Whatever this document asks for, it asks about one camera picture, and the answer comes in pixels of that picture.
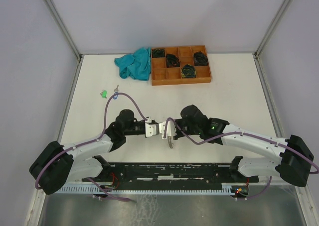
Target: tabletop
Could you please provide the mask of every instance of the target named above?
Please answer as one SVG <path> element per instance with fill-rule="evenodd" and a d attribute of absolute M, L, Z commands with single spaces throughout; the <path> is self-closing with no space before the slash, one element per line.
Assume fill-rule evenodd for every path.
<path fill-rule="evenodd" d="M 119 92 L 129 94 L 144 116 L 157 122 L 168 117 L 180 118 L 180 111 L 196 105 L 208 118 L 220 118 L 243 129 L 275 136 L 271 117 L 252 54 L 208 54 L 212 81 L 204 84 L 152 86 L 151 80 L 122 79 L 114 58 L 122 55 L 85 55 L 67 116 L 61 143 L 75 143 L 99 135 L 103 128 L 104 108 L 119 85 Z M 107 98 L 100 93 L 106 90 Z M 125 96 L 111 100 L 107 125 L 123 109 L 131 109 L 141 119 Z M 127 136 L 119 149 L 103 154 L 110 162 L 231 162 L 235 156 L 259 155 L 232 146 L 194 145 L 185 137 L 174 141 L 170 149 L 161 135 L 145 138 Z"/>

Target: blue towel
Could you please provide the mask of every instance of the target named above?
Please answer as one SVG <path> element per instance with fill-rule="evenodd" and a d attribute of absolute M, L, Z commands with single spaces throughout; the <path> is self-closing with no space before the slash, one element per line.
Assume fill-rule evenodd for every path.
<path fill-rule="evenodd" d="M 151 48 L 140 48 L 133 54 L 114 59 L 120 69 L 120 77 L 147 81 L 151 73 Z"/>

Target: white wall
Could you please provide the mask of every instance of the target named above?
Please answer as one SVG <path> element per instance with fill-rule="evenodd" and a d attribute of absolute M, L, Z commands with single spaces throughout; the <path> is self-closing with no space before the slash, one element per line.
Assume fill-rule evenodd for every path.
<path fill-rule="evenodd" d="M 319 0 L 293 0 L 262 62 L 286 136 L 302 137 L 319 164 Z M 308 183 L 319 207 L 319 176 Z"/>
<path fill-rule="evenodd" d="M 81 53 L 205 44 L 255 52 L 283 0 L 53 0 Z"/>
<path fill-rule="evenodd" d="M 0 224 L 21 226 L 77 60 L 42 0 L 0 0 L 0 16 Z"/>

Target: wooden organizer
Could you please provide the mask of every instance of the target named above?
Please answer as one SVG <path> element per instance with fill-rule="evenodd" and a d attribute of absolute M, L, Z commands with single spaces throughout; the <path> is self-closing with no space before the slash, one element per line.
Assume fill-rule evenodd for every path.
<path fill-rule="evenodd" d="M 165 56 L 168 53 L 174 54 L 180 60 L 180 67 L 166 66 L 166 58 L 153 58 L 153 49 L 164 49 Z M 195 78 L 182 78 L 181 69 L 190 64 L 194 66 L 194 53 L 203 52 L 207 56 L 206 47 L 199 46 L 179 46 L 166 48 L 152 48 L 151 63 L 152 63 L 152 85 L 174 85 L 174 84 L 190 84 L 190 83 L 210 83 L 211 72 L 209 63 L 208 66 L 195 66 Z"/>

